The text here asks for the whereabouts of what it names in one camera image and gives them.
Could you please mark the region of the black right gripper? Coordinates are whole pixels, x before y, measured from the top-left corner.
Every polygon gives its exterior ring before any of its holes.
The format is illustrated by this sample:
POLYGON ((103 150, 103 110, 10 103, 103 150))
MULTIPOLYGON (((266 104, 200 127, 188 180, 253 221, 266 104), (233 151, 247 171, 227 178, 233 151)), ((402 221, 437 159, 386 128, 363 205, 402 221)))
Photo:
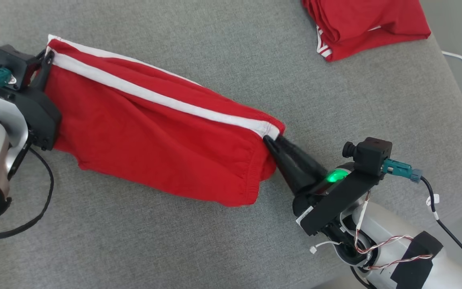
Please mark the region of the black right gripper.
POLYGON ((344 163, 328 174, 313 156, 284 136, 266 135, 263 142, 295 195, 296 222, 308 236, 322 232, 384 178, 383 173, 354 172, 354 163, 344 163))

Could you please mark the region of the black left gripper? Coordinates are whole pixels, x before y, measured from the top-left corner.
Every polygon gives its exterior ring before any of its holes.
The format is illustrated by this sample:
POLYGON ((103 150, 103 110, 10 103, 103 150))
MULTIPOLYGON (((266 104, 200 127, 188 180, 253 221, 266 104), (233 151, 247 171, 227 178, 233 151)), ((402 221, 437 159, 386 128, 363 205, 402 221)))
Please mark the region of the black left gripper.
POLYGON ((44 151, 53 150, 59 135, 62 114, 44 92, 55 57, 54 51, 44 51, 40 67, 30 88, 15 91, 0 88, 0 98, 14 104, 23 115, 26 141, 44 151))

